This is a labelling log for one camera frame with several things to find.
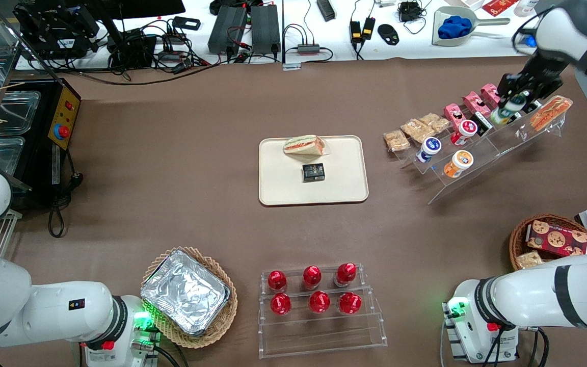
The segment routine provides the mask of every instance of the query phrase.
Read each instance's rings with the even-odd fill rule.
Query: acrylic display stand
[[[271,291],[267,282],[270,272],[261,274],[260,359],[387,346],[382,311],[362,265],[357,265],[357,277],[346,288],[339,288],[333,282],[337,269],[321,268],[321,283],[313,291],[302,286],[303,269],[284,272],[285,293],[291,299],[291,311],[284,316],[271,311],[271,298],[276,292]],[[312,313],[308,308],[309,297],[315,291],[328,293],[330,307],[324,313]],[[361,297],[361,308],[353,315],[338,311],[338,298],[345,292]]]
[[[438,136],[438,139],[441,140],[442,148],[438,154],[432,157],[429,163],[418,161],[415,154],[420,149],[420,145],[411,139],[412,148],[397,152],[396,156],[399,160],[403,161],[403,165],[413,164],[421,174],[436,176],[441,182],[443,188],[428,203],[432,204],[439,198],[472,181],[483,171],[492,167],[499,158],[513,151],[513,149],[519,148],[520,146],[527,146],[536,141],[536,137],[539,137],[543,133],[550,133],[560,137],[566,121],[566,112],[557,116],[557,118],[553,119],[550,124],[541,130],[536,131],[529,123],[529,119],[536,111],[526,114],[508,125],[499,127],[498,125],[492,124],[493,128],[488,130],[482,137],[475,135],[463,146],[452,144],[450,135],[452,135],[453,130],[452,128],[448,128],[446,132]],[[452,155],[457,150],[470,152],[473,155],[474,163],[469,169],[464,170],[461,176],[452,178],[445,175],[443,168],[452,160]]]

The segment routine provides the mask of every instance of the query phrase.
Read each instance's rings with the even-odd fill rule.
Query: red knob
[[[269,288],[274,291],[284,290],[287,286],[287,277],[280,270],[275,270],[269,274]]]
[[[115,348],[115,342],[113,342],[112,340],[108,340],[107,342],[103,342],[103,344],[101,344],[101,348],[103,348],[103,350],[105,350],[105,351],[111,351],[112,349]]]
[[[65,139],[66,137],[69,137],[69,134],[70,130],[67,126],[58,127],[58,135],[60,135],[61,138]]]
[[[357,265],[353,263],[345,263],[338,267],[335,274],[336,286],[348,286],[351,281],[355,280],[357,276]]]
[[[303,286],[308,290],[313,290],[321,282],[321,270],[312,265],[303,271]]]
[[[276,315],[286,315],[291,311],[291,300],[288,295],[278,293],[271,298],[271,311]]]
[[[352,292],[344,293],[338,300],[338,309],[349,315],[359,311],[361,307],[361,297]]]
[[[309,309],[314,313],[324,313],[330,307],[328,293],[316,291],[309,297]]]

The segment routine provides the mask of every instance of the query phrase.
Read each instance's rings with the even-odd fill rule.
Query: red cap bottle
[[[338,310],[342,313],[352,315],[359,311],[361,307],[361,297],[352,292],[344,293],[338,300]]]
[[[271,311],[276,315],[286,315],[291,311],[291,300],[288,295],[278,293],[271,298]]]
[[[272,271],[269,274],[269,288],[276,292],[283,292],[287,287],[287,277],[280,270]]]
[[[321,270],[312,265],[303,271],[303,286],[308,290],[313,290],[321,282]]]
[[[324,313],[330,307],[328,293],[316,291],[309,297],[309,309],[314,313]]]
[[[350,282],[357,276],[357,265],[345,263],[336,270],[334,281],[336,286],[349,286]]]

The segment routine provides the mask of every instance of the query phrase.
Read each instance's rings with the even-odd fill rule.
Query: foil-covered container
[[[142,298],[183,332],[202,336],[230,298],[230,288],[198,261],[173,251],[142,286]]]

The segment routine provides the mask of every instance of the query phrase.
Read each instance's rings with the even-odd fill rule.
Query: white bottle
[[[515,9],[513,9],[513,14],[521,18],[529,16],[536,4],[538,4],[538,0],[520,0]]]

